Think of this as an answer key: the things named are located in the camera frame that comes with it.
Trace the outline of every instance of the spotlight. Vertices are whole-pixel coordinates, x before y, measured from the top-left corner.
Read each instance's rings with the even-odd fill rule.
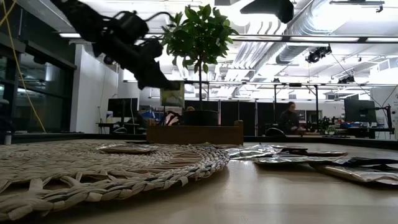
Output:
[[[106,65],[113,65],[114,60],[113,60],[111,57],[109,57],[109,56],[105,56],[105,57],[104,57],[104,63],[105,63]]]
[[[347,76],[345,78],[340,78],[338,80],[337,84],[348,84],[348,83],[354,83],[354,82],[355,82],[354,76],[353,75],[349,75],[349,76]]]
[[[327,47],[318,47],[316,50],[311,50],[308,57],[305,58],[305,61],[308,63],[317,63],[322,58],[326,57],[326,55],[331,53],[330,45]]]

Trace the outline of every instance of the small tree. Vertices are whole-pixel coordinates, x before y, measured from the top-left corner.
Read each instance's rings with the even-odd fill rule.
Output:
[[[188,68],[194,65],[195,73],[199,71],[199,99],[202,110],[201,98],[201,71],[208,73],[208,64],[217,64],[217,57],[227,55],[227,42],[233,43],[228,36],[239,34],[230,27],[230,21],[220,14],[217,8],[211,9],[210,5],[199,6],[199,11],[185,7],[187,19],[183,22],[182,12],[172,18],[174,24],[163,27],[163,45],[167,45],[167,54],[173,55],[173,65],[177,57],[182,57],[182,66]]]

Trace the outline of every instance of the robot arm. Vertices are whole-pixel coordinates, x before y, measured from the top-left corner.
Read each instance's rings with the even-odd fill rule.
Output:
[[[136,12],[122,11],[114,17],[102,16],[89,5],[78,0],[51,0],[67,17],[81,37],[93,44],[94,55],[104,53],[132,72],[138,87],[179,90],[180,85],[166,79],[155,58],[162,55],[158,40],[141,45],[134,43],[143,38],[149,28]]]

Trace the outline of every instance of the computer monitor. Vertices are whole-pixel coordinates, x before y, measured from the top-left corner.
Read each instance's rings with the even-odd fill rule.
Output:
[[[348,122],[377,122],[376,110],[373,101],[344,100],[345,121]]]
[[[113,112],[114,118],[121,118],[121,117],[131,117],[131,108],[133,111],[137,111],[137,98],[118,98],[118,99],[109,99],[108,101],[108,111]]]

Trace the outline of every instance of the yellow cable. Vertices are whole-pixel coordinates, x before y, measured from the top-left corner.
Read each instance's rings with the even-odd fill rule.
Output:
[[[37,120],[39,121],[39,123],[40,123],[40,125],[41,125],[41,127],[42,127],[42,129],[43,129],[43,132],[46,133],[45,128],[44,128],[43,123],[42,123],[42,120],[40,120],[39,116],[38,116],[37,113],[36,113],[35,107],[33,106],[33,103],[32,103],[32,101],[30,100],[29,94],[28,94],[27,89],[26,89],[25,80],[24,80],[24,77],[22,76],[21,68],[20,68],[20,66],[19,66],[17,53],[16,53],[15,47],[14,47],[14,41],[12,40],[10,23],[8,22],[8,14],[11,12],[11,9],[10,9],[9,12],[7,13],[5,1],[3,1],[2,7],[3,7],[3,9],[4,9],[4,14],[5,14],[4,18],[5,18],[6,23],[7,23],[8,34],[9,34],[9,36],[10,36],[10,41],[11,41],[11,46],[12,46],[12,52],[14,53],[14,58],[15,58],[15,62],[16,62],[16,64],[17,64],[19,76],[21,77],[22,84],[23,84],[23,86],[24,86],[24,88],[25,88],[26,97],[27,97],[27,99],[28,99],[28,101],[29,101],[29,103],[30,103],[30,106],[31,106],[32,109],[33,109],[33,112],[34,112],[35,115],[36,115]]]
[[[11,13],[11,11],[12,11],[12,9],[14,8],[15,4],[16,4],[16,2],[13,1],[13,2],[12,2],[12,5],[11,5],[11,7],[10,7],[10,9],[8,10],[7,13],[5,13],[4,18],[1,19],[1,21],[0,21],[0,27],[1,27],[2,23],[6,20],[6,18],[8,18],[8,15]]]

